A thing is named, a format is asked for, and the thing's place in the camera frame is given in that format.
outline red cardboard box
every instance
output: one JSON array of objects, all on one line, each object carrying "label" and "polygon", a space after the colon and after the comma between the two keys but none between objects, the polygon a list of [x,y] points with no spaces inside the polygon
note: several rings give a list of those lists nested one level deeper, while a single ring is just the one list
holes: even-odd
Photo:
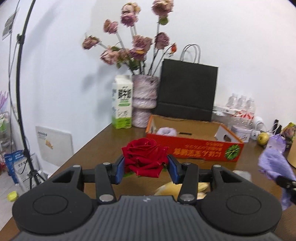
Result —
[{"label": "red cardboard box", "polygon": [[[177,130],[176,137],[160,136],[161,127]],[[180,120],[151,115],[146,137],[162,146],[168,146],[168,154],[178,158],[198,158],[207,161],[236,162],[244,143],[223,124],[198,120]]]}]

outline tripod pole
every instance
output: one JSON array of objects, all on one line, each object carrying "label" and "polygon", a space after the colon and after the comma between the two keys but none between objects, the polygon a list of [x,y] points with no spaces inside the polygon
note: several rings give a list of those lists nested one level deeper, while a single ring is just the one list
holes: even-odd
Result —
[{"label": "tripod pole", "polygon": [[25,133],[24,133],[24,126],[23,126],[23,121],[22,121],[22,111],[21,111],[21,106],[20,106],[20,67],[21,67],[21,60],[22,60],[22,49],[23,49],[23,45],[24,45],[24,41],[25,41],[25,34],[26,34],[26,30],[27,30],[27,26],[28,26],[28,22],[29,22],[29,18],[31,16],[32,13],[32,9],[34,7],[36,0],[33,0],[30,6],[30,9],[28,11],[26,20],[25,20],[25,24],[24,24],[24,28],[22,30],[22,35],[17,36],[17,40],[19,43],[19,51],[18,51],[18,56],[17,56],[17,74],[16,74],[16,98],[17,98],[17,114],[18,114],[18,124],[20,126],[20,133],[22,136],[22,143],[24,145],[24,151],[23,154],[24,156],[27,158],[27,162],[29,164],[30,167],[30,172],[29,172],[29,177],[30,177],[30,189],[32,188],[32,178],[34,178],[35,182],[37,185],[40,184],[38,178],[37,178],[37,171],[34,169],[33,164],[32,164],[32,159],[30,156],[30,151],[28,149],[27,143],[26,143],[26,137],[25,137]]}]

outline bag handle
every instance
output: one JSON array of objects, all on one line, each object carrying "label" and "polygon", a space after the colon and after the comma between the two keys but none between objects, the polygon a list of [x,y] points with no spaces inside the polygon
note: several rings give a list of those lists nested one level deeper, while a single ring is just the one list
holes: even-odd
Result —
[{"label": "bag handle", "polygon": [[194,57],[194,62],[196,62],[196,59],[197,59],[197,49],[198,49],[198,59],[197,59],[197,63],[199,64],[200,63],[200,55],[201,55],[201,50],[200,50],[200,46],[198,44],[189,44],[189,45],[186,45],[183,50],[182,50],[182,53],[181,53],[181,57],[180,57],[180,61],[184,61],[184,56],[185,56],[185,53],[186,51],[190,48],[190,47],[194,47],[194,50],[195,50],[195,57]]}]

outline brown tabletop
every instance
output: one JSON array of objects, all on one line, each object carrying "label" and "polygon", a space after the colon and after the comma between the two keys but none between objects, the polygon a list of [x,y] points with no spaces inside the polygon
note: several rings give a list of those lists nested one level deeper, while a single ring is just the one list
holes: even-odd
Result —
[{"label": "brown tabletop", "polygon": [[[121,147],[126,146],[130,141],[141,138],[144,135],[144,129],[130,128],[116,130],[109,125],[61,166],[56,173],[74,164],[79,164],[84,169],[90,169],[106,161],[115,162],[121,155]],[[230,170],[248,171],[252,175],[252,182],[254,184],[272,193],[277,198],[280,198],[280,187],[258,172],[257,161],[262,150],[263,148],[256,145],[255,141],[250,141],[245,144],[241,157],[236,163],[203,161],[197,159],[190,159],[190,162],[198,164],[198,166],[203,169],[210,169],[212,165],[220,164]],[[123,178],[120,185],[113,185],[113,188],[117,197],[120,195],[153,195],[158,187],[170,181],[171,179],[168,172],[162,172],[159,178],[139,178],[136,175],[131,175]],[[91,198],[95,198],[94,183],[86,183],[84,192]],[[8,241],[17,233],[18,229],[14,219],[11,218],[0,231],[0,241]],[[294,205],[283,212],[276,229],[276,234],[283,240],[296,240],[296,207]]]}]

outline black shopping bag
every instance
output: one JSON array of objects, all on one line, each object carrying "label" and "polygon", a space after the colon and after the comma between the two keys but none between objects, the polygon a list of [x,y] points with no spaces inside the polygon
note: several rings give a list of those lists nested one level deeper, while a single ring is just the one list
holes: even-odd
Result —
[{"label": "black shopping bag", "polygon": [[165,59],[154,114],[211,121],[218,67]]}]

